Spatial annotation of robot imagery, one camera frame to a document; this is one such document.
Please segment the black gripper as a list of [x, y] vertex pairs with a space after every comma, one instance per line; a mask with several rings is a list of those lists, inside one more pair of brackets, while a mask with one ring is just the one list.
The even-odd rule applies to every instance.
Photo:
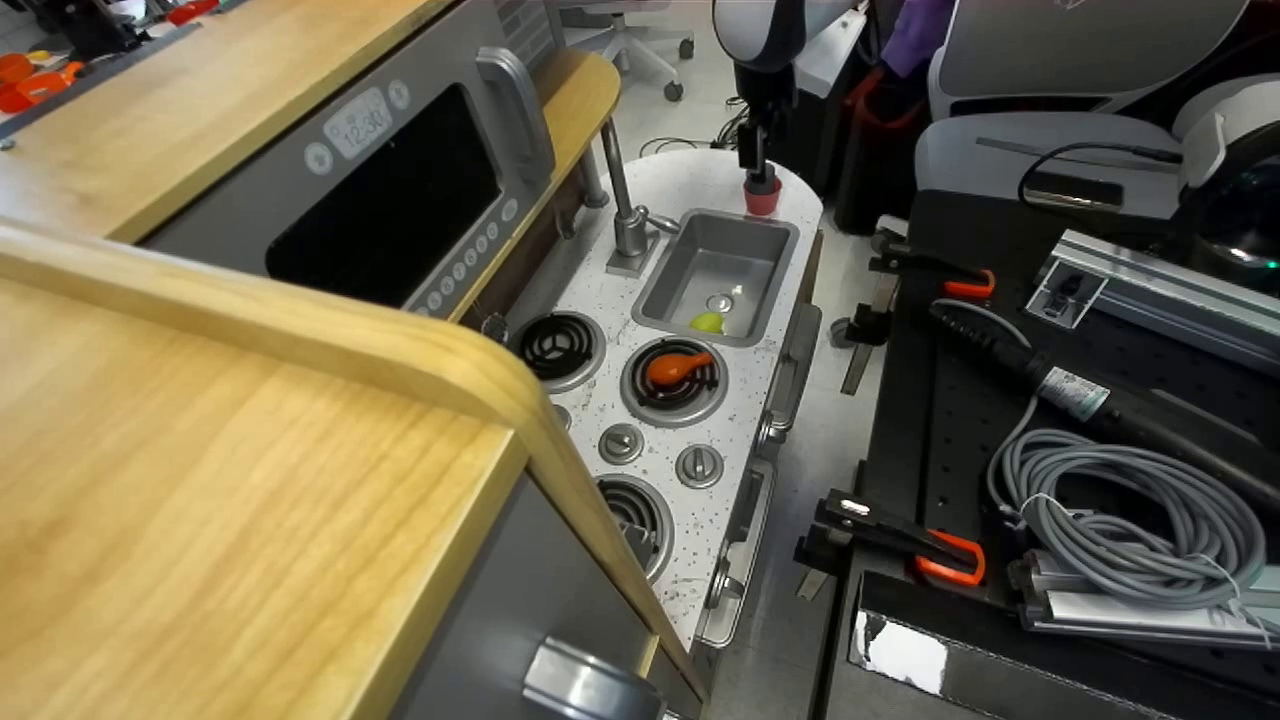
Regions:
[[747, 119], [737, 134], [739, 169], [751, 186], [767, 181], [767, 139], [786, 126], [797, 105], [792, 68], [737, 68], [737, 95], [747, 105]]

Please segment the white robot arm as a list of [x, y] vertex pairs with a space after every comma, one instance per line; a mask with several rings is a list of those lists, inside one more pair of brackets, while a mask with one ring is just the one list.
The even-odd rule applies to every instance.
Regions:
[[[1148, 68], [1159, 45], [1171, 45], [1171, 68], [1155, 89], [1198, 65], [1222, 65], [1252, 39], [1280, 37], [1277, 0], [1099, 0], [1095, 11], [1071, 11], [1085, 0], [895, 0], [891, 30], [872, 53], [872, 89], [886, 107], [922, 100], [933, 60], [957, 39], [1023, 39], [1036, 53], [1099, 39], [1136, 49]], [[744, 186], [763, 191], [770, 169], [763, 146], [786, 126], [797, 95], [797, 57], [836, 26], [853, 0], [711, 0], [711, 30], [732, 60], [747, 119], [737, 136]]]

